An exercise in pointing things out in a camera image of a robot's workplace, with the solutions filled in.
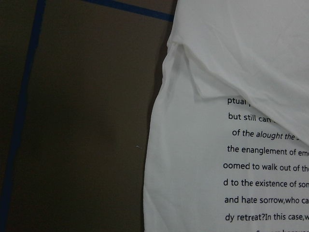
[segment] blue tape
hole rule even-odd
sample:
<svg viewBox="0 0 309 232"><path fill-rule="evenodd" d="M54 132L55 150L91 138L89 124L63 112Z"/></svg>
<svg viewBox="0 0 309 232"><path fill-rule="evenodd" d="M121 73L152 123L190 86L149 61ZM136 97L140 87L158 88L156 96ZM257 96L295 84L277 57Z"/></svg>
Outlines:
<svg viewBox="0 0 309 232"><path fill-rule="evenodd" d="M28 46L28 53L26 57L25 69L18 96L17 110L15 113L15 121L10 144L10 151L7 158L4 180L0 196L0 231L5 231L7 224L12 187L13 187L14 160L21 144L22 130L24 127L26 109L27 109L28 82L34 60L35 51L39 43L39 36L41 32L41 25L45 10L45 2L46 0L37 1L35 16L32 25L31 37Z"/></svg>
<svg viewBox="0 0 309 232"><path fill-rule="evenodd" d="M83 0L83 1L115 8L118 10L128 11L128 12L132 12L132 13L136 13L140 15L145 15L148 17L158 18L158 19L166 20L168 22L173 22L174 20L174 16L172 14L166 14L166 13L159 12L159 11L153 11L147 8L134 6L134 5L118 2L118 1L113 1L113 0Z"/></svg>

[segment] blue line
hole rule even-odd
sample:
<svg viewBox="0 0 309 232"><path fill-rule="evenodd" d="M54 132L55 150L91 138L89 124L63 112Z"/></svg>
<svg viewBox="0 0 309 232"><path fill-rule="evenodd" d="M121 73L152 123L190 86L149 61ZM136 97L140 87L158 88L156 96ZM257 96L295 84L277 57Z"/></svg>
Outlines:
<svg viewBox="0 0 309 232"><path fill-rule="evenodd" d="M149 16L153 18L158 18L158 19L166 20L168 22L173 22L174 20L174 15L172 14L166 14L166 13L159 12L159 11L153 11L147 8L134 6L134 5L118 2L118 1L113 1L113 0L83 0L83 1L87 1L90 3L102 5L102 6L112 7L118 10L129 11L132 13L145 15L145 16Z"/></svg>
<svg viewBox="0 0 309 232"><path fill-rule="evenodd" d="M27 109L28 82L34 60L35 51L39 43L39 36L41 32L41 25L45 10L45 2L46 0L37 1L36 12L32 25L31 37L28 46L28 53L26 57L25 69L18 96L17 110L15 113L15 121L10 144L10 151L6 163L6 169L0 197L0 231L5 231L9 214L12 187L13 187L14 160L21 144L22 130L25 123L26 109Z"/></svg>

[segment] garment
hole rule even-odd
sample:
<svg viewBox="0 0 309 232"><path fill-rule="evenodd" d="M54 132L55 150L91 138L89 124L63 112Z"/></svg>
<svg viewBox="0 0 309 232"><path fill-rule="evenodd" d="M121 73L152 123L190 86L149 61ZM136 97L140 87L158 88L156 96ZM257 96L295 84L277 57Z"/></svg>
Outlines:
<svg viewBox="0 0 309 232"><path fill-rule="evenodd" d="M151 119L145 231L309 228L308 22L305 0L178 1Z"/></svg>

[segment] blue stripe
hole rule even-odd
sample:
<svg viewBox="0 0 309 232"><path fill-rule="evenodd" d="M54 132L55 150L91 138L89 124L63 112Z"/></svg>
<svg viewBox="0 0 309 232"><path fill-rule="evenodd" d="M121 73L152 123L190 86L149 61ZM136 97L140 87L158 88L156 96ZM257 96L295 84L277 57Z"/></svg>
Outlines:
<svg viewBox="0 0 309 232"><path fill-rule="evenodd" d="M158 18L158 19L166 20L168 22L173 22L174 20L174 15L172 14L166 14L166 13L159 12L159 11L153 11L147 8L134 6L134 5L118 2L118 1L113 1L113 0L83 0L83 1L87 1L90 3L102 5L102 6L108 6L108 7L118 9L118 10L128 11L128 12L132 12L132 13L136 13L140 15L145 15L148 17Z"/></svg>
<svg viewBox="0 0 309 232"><path fill-rule="evenodd" d="M45 0L38 0L32 25L31 37L28 46L28 53L26 57L23 79L18 96L17 110L15 113L15 121L10 144L10 151L7 158L1 197L0 197L0 231L5 231L7 224L12 187L13 187L12 177L14 169L14 160L21 144L21 135L24 127L26 108L27 108L28 82L31 73L31 67L34 60L35 51L39 43L39 36L41 32L44 9L45 9Z"/></svg>

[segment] white t-shirt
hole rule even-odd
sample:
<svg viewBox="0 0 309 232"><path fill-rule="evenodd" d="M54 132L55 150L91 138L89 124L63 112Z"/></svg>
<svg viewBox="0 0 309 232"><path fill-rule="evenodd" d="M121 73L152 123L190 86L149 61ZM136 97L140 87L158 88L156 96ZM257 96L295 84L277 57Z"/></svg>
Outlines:
<svg viewBox="0 0 309 232"><path fill-rule="evenodd" d="M145 231L309 230L309 1L178 0L168 47Z"/></svg>

